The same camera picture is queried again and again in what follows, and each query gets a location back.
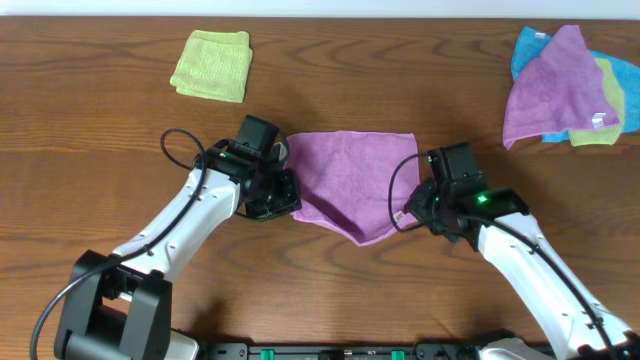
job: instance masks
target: towel label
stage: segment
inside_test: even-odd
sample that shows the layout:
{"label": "towel label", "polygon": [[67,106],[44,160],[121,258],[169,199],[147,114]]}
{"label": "towel label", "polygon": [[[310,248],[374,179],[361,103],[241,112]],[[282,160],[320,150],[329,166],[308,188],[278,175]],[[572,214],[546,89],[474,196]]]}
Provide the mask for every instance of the towel label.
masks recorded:
{"label": "towel label", "polygon": [[593,124],[594,129],[598,129],[604,126],[604,122],[602,122],[602,118],[607,115],[607,113],[595,113],[591,118],[591,123]]}
{"label": "towel label", "polygon": [[398,211],[397,213],[393,214],[393,220],[396,221],[396,224],[399,223],[403,217],[404,217],[404,212],[402,211]]}

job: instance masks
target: purple towel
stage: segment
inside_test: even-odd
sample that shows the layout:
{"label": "purple towel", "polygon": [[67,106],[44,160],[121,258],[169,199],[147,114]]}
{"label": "purple towel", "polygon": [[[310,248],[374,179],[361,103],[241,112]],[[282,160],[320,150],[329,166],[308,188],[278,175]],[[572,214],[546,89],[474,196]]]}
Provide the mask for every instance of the purple towel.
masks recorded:
{"label": "purple towel", "polygon": [[563,26],[511,89],[502,142],[565,130],[620,124],[602,90],[602,70],[584,43],[580,27]]}
{"label": "purple towel", "polygon": [[[287,166],[300,182],[302,209],[293,218],[338,232],[358,246],[393,235],[387,196],[391,174],[418,151],[413,134],[338,131],[287,137]],[[408,162],[394,183],[394,213],[420,184],[418,161]],[[415,221],[404,216],[401,225]]]}

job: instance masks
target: stack of towels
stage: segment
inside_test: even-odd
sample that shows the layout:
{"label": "stack of towels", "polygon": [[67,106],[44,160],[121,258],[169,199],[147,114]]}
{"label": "stack of towels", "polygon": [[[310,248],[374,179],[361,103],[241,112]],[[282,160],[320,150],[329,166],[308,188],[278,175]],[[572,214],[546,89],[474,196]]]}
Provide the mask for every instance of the stack of towels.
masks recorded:
{"label": "stack of towels", "polygon": [[612,145],[640,129],[640,69],[589,51],[580,27],[553,36],[524,28],[513,54],[515,81],[505,113],[503,144],[542,135],[544,142]]}

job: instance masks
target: green towel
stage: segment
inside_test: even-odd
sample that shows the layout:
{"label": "green towel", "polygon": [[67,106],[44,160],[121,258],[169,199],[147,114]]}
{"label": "green towel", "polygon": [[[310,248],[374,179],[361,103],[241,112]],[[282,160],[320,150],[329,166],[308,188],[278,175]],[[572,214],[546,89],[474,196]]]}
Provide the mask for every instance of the green towel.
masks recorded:
{"label": "green towel", "polygon": [[576,131],[569,130],[569,140],[571,145],[613,145],[618,140],[622,127],[624,126],[624,90],[618,84],[611,63],[607,59],[596,59],[596,63],[602,69],[604,74],[602,78],[602,88],[604,89],[604,95],[607,98],[609,104],[616,109],[618,118],[620,119],[620,125],[616,125],[610,128],[592,131]]}
{"label": "green towel", "polygon": [[253,52],[249,34],[196,30],[169,81],[178,94],[241,103]]}

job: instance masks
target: wooden table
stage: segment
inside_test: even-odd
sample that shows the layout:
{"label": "wooden table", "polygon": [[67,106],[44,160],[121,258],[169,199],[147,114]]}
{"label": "wooden table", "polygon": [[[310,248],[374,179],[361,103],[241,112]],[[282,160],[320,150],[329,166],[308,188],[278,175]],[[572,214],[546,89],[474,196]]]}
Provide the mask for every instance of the wooden table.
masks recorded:
{"label": "wooden table", "polygon": [[[26,358],[36,318],[86,249],[110,253],[178,191],[186,174],[160,152],[165,129],[210,144],[234,136],[247,113],[290,134],[413,132],[424,150],[471,141],[491,183],[516,189],[588,288],[640,328],[640,137],[501,144],[520,30],[563,23],[0,18],[0,358]],[[640,64],[640,23],[579,23],[590,48]],[[169,85],[194,29],[251,34],[243,104]],[[171,149],[182,159],[195,151],[177,138]],[[545,340],[490,264],[426,230],[357,248],[291,217],[232,218],[173,298],[173,325],[210,340],[412,343],[500,327]]]}

